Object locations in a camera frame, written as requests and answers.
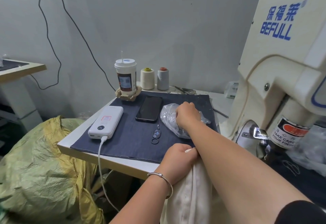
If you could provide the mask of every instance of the keychain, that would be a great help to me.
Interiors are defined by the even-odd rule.
[[[154,130],[153,139],[152,139],[151,143],[158,144],[158,139],[160,138],[160,136],[161,136],[160,126],[157,125],[157,129]]]

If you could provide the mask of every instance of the table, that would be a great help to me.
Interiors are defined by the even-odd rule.
[[[43,121],[21,78],[46,70],[46,66],[34,62],[5,60],[28,63],[24,66],[0,71],[0,89],[15,113],[16,117],[13,121],[20,122],[26,131],[30,131]],[[0,116],[7,118],[7,112],[0,111]]]
[[[174,93],[174,94],[182,94],[181,91],[177,90],[174,87],[170,87],[169,90],[161,91],[157,90],[156,86],[153,90],[149,90],[150,92],[162,92],[162,93]],[[224,114],[229,115],[230,108],[232,106],[232,99],[227,99],[223,94],[211,93],[205,91],[196,91],[197,94],[208,94],[212,99],[212,105],[215,109],[222,111]],[[68,136],[66,136],[63,140],[58,143],[59,150],[66,155],[85,160],[94,164],[98,164],[98,157],[95,154],[90,154],[86,152],[81,152],[78,150],[71,149],[70,146],[76,142],[77,139],[85,132],[85,130],[92,125],[92,123],[96,120],[96,118],[100,115],[101,110],[92,115],[89,119],[87,119],[82,125],[77,127],[74,131],[72,131]],[[215,122],[218,125],[218,121],[223,122],[226,120],[225,117],[215,112]],[[138,160],[130,160],[124,158],[116,158],[110,156],[101,156],[101,166],[103,168],[109,168],[136,178],[146,179],[147,173],[155,171],[159,164],[138,161]]]

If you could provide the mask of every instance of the smartphone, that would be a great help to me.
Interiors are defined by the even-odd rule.
[[[136,120],[155,122],[160,114],[162,102],[163,100],[161,97],[146,96],[136,115]]]

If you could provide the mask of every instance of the white wall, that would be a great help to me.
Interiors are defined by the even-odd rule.
[[[114,62],[170,70],[170,84],[222,92],[238,78],[237,66],[258,0],[65,0],[98,63],[118,87]],[[62,61],[60,81],[39,90],[25,83],[41,115],[95,112],[114,97],[61,0],[41,0],[49,37]],[[0,54],[44,63],[34,74],[42,87],[56,82],[59,63],[46,39],[38,0],[0,0]]]

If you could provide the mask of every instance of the white cloth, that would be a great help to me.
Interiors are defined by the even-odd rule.
[[[161,224],[226,224],[229,214],[201,158],[188,175],[173,186],[173,195],[165,200]]]

